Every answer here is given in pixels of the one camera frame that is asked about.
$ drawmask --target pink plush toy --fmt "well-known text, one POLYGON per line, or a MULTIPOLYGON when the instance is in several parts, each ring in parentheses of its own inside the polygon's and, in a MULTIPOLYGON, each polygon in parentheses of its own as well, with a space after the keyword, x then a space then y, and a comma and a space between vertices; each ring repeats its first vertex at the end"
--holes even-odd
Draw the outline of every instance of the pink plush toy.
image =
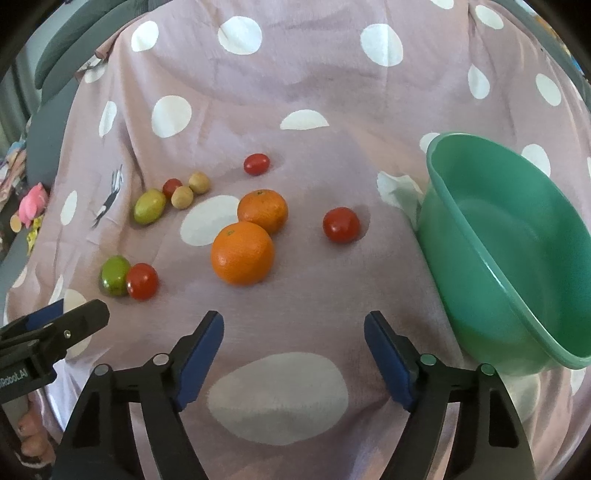
POLYGON ((43 185, 38 183, 21 200, 21 206, 18 208, 18 219, 29 228, 31 222, 43 213, 48 201, 47 192, 43 185))

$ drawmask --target screw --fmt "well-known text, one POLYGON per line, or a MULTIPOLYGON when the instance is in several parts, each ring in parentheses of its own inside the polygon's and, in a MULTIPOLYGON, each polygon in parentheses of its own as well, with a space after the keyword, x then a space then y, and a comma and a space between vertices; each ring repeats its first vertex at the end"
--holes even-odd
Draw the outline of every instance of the screw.
POLYGON ((437 358, 430 353, 425 353, 424 355, 421 355, 421 363, 423 365, 435 365, 437 363, 437 358))
POLYGON ((154 365, 166 365, 168 363, 168 355, 166 353, 159 353, 152 359, 154 365))
POLYGON ((109 371, 109 365, 100 364, 98 367, 95 368, 95 375, 99 377, 103 376, 105 373, 109 371))
POLYGON ((492 377, 496 372, 495 367, 489 364, 482 364, 480 366, 480 370, 482 371, 482 373, 488 375, 489 377, 492 377))

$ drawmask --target orange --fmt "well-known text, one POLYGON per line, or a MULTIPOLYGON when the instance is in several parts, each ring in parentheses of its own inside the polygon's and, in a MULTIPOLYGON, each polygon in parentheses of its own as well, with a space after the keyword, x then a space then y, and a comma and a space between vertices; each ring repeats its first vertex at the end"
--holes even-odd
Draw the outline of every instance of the orange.
POLYGON ((255 190, 238 204, 238 220, 263 227, 269 235, 277 233, 287 221, 287 202, 273 190, 255 190))
POLYGON ((228 225, 212 245, 213 271, 231 285, 252 285, 267 276, 275 247, 265 229, 250 222, 228 225))

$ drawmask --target wrinkled fabric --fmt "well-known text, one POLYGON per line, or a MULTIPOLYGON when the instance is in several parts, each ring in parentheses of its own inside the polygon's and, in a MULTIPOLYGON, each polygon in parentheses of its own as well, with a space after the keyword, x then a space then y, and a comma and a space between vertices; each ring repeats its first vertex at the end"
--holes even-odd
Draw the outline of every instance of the wrinkled fabric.
MULTIPOLYGON (((56 437, 93 366, 141 365, 218 310, 224 341, 182 414, 209 477, 377 479, 408 414, 365 345, 365 315, 381 310, 449 365, 475 364, 414 237, 429 140, 464 131, 523 152, 591 222, 588 112, 494 3, 174 0, 98 57, 107 61, 81 75, 43 228, 8 297, 10 319, 59 298, 66 309, 94 298, 110 308, 108 327, 73 348, 40 392, 56 437), (249 177, 242 162, 257 152, 272 166, 249 177), (195 170, 213 187, 191 209, 133 222, 143 191, 195 170), (260 188, 281 193, 290 217, 274 236, 270 275, 231 287, 214 275, 209 245, 238 200, 260 188), (344 247, 322 232, 337 206, 362 223, 361 239, 344 247), (153 299, 99 290, 101 265, 116 254, 154 266, 153 299)), ((537 473, 550 476, 591 421, 590 382, 566 369, 505 381, 537 473)), ((131 411, 146 478, 156 479, 141 413, 131 411)), ((456 417, 450 409, 432 479, 443 477, 456 417)))

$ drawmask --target cherry tomato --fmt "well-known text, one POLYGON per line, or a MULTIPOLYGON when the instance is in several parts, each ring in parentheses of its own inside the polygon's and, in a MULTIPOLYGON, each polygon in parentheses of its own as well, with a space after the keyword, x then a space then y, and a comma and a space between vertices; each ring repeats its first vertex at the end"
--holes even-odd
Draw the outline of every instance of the cherry tomato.
POLYGON ((183 182, 179 179, 170 179, 167 180, 164 186, 162 187, 162 193, 164 196, 170 200, 173 197, 173 193, 176 189, 183 186, 183 182))
POLYGON ((127 272, 127 292, 135 300, 148 300, 158 290, 158 274, 152 265, 138 263, 127 272))
POLYGON ((264 153, 255 153, 247 157, 244 161, 244 171, 249 175, 256 177, 269 170, 271 160, 264 153))
POLYGON ((337 244, 348 244, 359 236, 361 225, 355 212, 347 207, 329 211, 322 222, 324 233, 337 244))

